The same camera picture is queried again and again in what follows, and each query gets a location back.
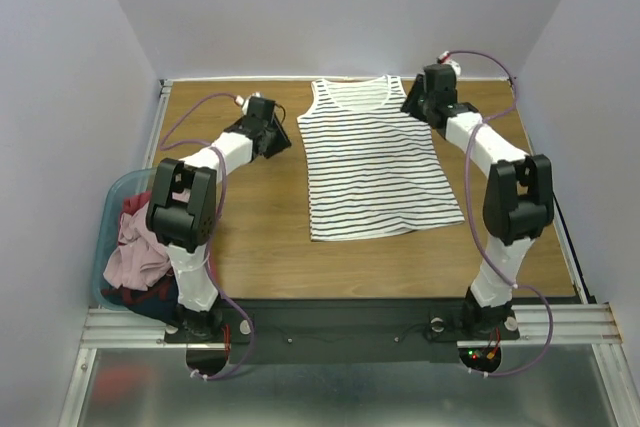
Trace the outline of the black white striped tank top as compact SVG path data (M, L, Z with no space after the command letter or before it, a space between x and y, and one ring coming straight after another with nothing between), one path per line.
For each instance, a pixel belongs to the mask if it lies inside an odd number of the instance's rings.
M318 79L311 87L313 102L297 124L312 240L376 239L463 222L430 127L401 110L400 77Z

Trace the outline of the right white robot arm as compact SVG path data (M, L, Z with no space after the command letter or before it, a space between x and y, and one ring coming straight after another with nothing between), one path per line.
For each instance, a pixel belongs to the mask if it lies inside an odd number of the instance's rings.
M482 217L488 233L482 263L461 306L436 314L427 337L436 342L482 339L517 328L512 294L527 252L554 219L552 166L544 155L515 147L457 92L457 74L445 64L425 67L401 107L465 154L485 175Z

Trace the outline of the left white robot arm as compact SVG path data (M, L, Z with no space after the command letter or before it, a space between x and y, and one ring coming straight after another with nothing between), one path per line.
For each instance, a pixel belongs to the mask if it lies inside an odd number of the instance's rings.
M187 335L210 341L222 331L223 318L215 308L221 294L209 259L228 175L290 146L276 114L245 114L195 154L158 164L146 226L165 247L177 285L176 317Z

